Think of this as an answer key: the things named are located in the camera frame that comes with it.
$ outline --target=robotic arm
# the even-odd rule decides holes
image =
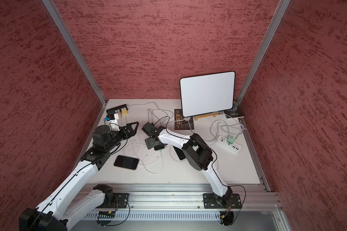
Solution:
[[[99,184],[86,197],[68,208],[81,188],[113,154],[111,150],[115,147],[118,149],[121,141],[134,136],[138,126],[139,122],[128,123],[118,127],[118,131],[112,131],[108,125],[97,127],[93,133],[93,146],[81,157],[74,171],[35,209],[27,208],[20,215],[19,231],[67,231],[94,208],[114,207],[116,199],[113,188]],[[212,150],[198,134],[185,136],[163,126],[156,128],[151,123],[146,123],[142,130],[149,136],[145,140],[148,149],[159,150],[166,144],[174,146],[181,160],[186,158],[194,169],[204,174],[219,207],[229,207],[232,190],[222,184],[223,180],[212,164]]]
[[[98,126],[93,133],[93,146],[81,157],[73,172],[35,209],[27,208],[20,215],[19,231],[67,231],[94,208],[114,205],[113,188],[99,184],[67,210],[82,187],[113,154],[110,151],[134,136],[138,126],[139,122],[128,123],[118,131],[112,131],[108,125]]]
[[[145,139],[148,149],[159,150],[164,148],[165,144],[172,145],[180,160],[186,158],[194,169],[204,174],[212,187],[217,204],[221,208],[229,207],[233,192],[229,186],[222,184],[224,181],[212,164],[212,150],[198,134],[185,136],[171,132],[163,126],[156,128],[151,123],[146,123],[142,130],[149,136]]]

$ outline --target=white cable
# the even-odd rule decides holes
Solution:
[[[225,113],[223,113],[223,112],[219,112],[219,111],[216,111],[216,112],[221,113],[221,114],[224,114],[225,116],[227,116],[227,117],[229,117],[229,118],[232,118],[231,116],[229,116],[229,115],[227,115],[227,114],[225,114]],[[214,142],[216,142],[216,140],[217,140],[217,138],[218,138],[218,136],[219,136],[219,128],[221,128],[221,130],[224,131],[224,132],[226,132],[229,136],[230,136],[230,134],[234,135],[234,139],[237,139],[238,136],[239,136],[240,134],[243,133],[243,130],[246,130],[246,128],[244,127],[244,125],[242,125],[241,123],[239,123],[238,121],[236,121],[234,118],[232,118],[232,119],[233,119],[236,123],[233,124],[233,125],[228,125],[227,122],[224,121],[224,120],[222,120],[222,119],[218,119],[218,120],[216,120],[216,121],[213,121],[213,116],[212,116],[213,113],[211,114],[212,124],[211,124],[211,126],[209,127],[209,132],[210,132],[211,135],[213,136],[213,139],[212,139],[212,140],[205,140],[205,139],[203,139],[204,141],[207,141],[207,142],[212,142],[212,141],[214,141]],[[212,133],[212,130],[211,130],[213,125],[215,126],[215,129],[216,129],[216,135],[214,135],[214,134]],[[237,132],[237,133],[232,133],[232,132],[229,131],[229,127],[232,127],[232,128],[235,128],[235,129],[239,129],[239,132]]]
[[[136,135],[138,135],[138,137],[139,137],[139,143],[141,143],[141,137],[139,136],[139,133],[136,133]],[[136,151],[136,152],[135,152],[135,150],[134,150],[134,146],[132,146],[132,151],[133,151],[135,154],[138,153],[139,150],[140,150],[140,145],[139,145],[138,151]]]
[[[190,131],[194,134],[194,132],[193,132],[193,130],[192,130],[192,127],[190,126],[190,117],[186,117],[185,120],[186,120],[186,121],[188,122],[188,124],[189,124]]]
[[[159,120],[160,118],[158,118],[158,116],[157,116],[156,114],[153,113],[153,111],[155,111],[155,110],[160,110],[160,111],[164,112],[164,113],[166,114],[166,116],[168,116],[168,114],[167,114],[166,112],[170,112],[170,113],[172,113],[172,116],[168,116],[168,118],[166,117],[166,118],[163,118],[163,119]],[[173,118],[173,116],[175,115],[175,114],[174,114],[173,112],[171,112],[170,110],[164,110],[164,109],[153,109],[153,110],[151,111],[151,113],[152,113],[152,115],[154,115],[154,116],[157,118],[157,122],[160,121],[159,126],[161,126],[162,124],[164,124],[164,122],[165,122],[166,120],[169,120],[169,119]]]
[[[155,102],[148,102],[146,104],[154,104],[158,108],[158,110],[163,111],[168,116],[168,114],[165,111],[169,111],[169,110],[162,110],[161,108],[158,107],[158,105]],[[131,104],[131,105],[127,105],[127,107],[135,106],[135,105],[146,105],[146,104]],[[155,116],[157,118],[157,120],[159,119],[158,116],[156,116],[150,109],[147,110],[147,113],[148,113],[148,122],[150,122],[150,115],[149,114],[152,115],[152,122],[153,122],[153,116]]]
[[[178,120],[178,121],[171,121],[171,122],[168,122],[167,124],[170,124],[170,123],[174,123],[174,122],[179,122],[179,121],[184,121],[185,119],[181,119],[181,120]]]
[[[122,153],[123,153],[125,156],[128,156],[128,155],[125,154],[125,148],[126,148],[127,146],[130,146],[130,145],[132,145],[132,146],[134,146],[134,145],[139,145],[139,146],[140,146],[140,145],[145,145],[145,146],[146,146],[146,144],[143,144],[143,143],[133,143],[133,142],[131,142],[131,144],[126,145],[126,146],[124,147],[124,149],[122,150]],[[136,153],[134,153],[134,155],[132,155],[132,156],[136,156],[136,157],[143,163],[143,164],[139,164],[139,165],[143,165],[143,167],[144,167],[144,169],[145,169],[146,171],[148,171],[149,173],[158,174],[158,173],[162,172],[163,167],[164,167],[164,164],[163,164],[163,156],[162,156],[162,150],[160,150],[159,153],[160,153],[160,156],[159,156],[155,161],[153,161],[152,163],[149,163],[149,164],[144,164],[143,160],[142,160]],[[162,158],[162,169],[161,169],[159,172],[157,172],[157,173],[151,172],[151,171],[149,171],[149,170],[145,167],[145,166],[147,166],[147,165],[153,164],[154,162],[156,162],[156,161],[159,160],[160,158]]]

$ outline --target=book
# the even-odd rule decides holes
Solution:
[[[223,110],[225,114],[230,116],[231,118],[243,118],[244,113],[241,111],[239,106],[237,107],[235,104],[235,99],[233,100],[233,107],[229,110]]]
[[[175,130],[190,130],[190,127],[192,130],[194,130],[194,121],[193,117],[190,118],[188,121],[179,121],[184,119],[184,116],[182,116],[182,109],[175,109],[175,116],[174,116],[176,122],[175,122]]]

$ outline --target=smartphone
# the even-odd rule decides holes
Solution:
[[[138,167],[139,159],[132,158],[129,156],[117,156],[116,161],[114,162],[114,166],[121,167],[125,169],[136,170]]]

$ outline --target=white power strip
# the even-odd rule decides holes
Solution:
[[[240,144],[237,143],[229,143],[227,141],[227,139],[223,136],[219,136],[217,138],[217,143],[222,146],[224,149],[230,150],[231,152],[237,154],[239,152],[239,150],[242,148],[242,146]]]

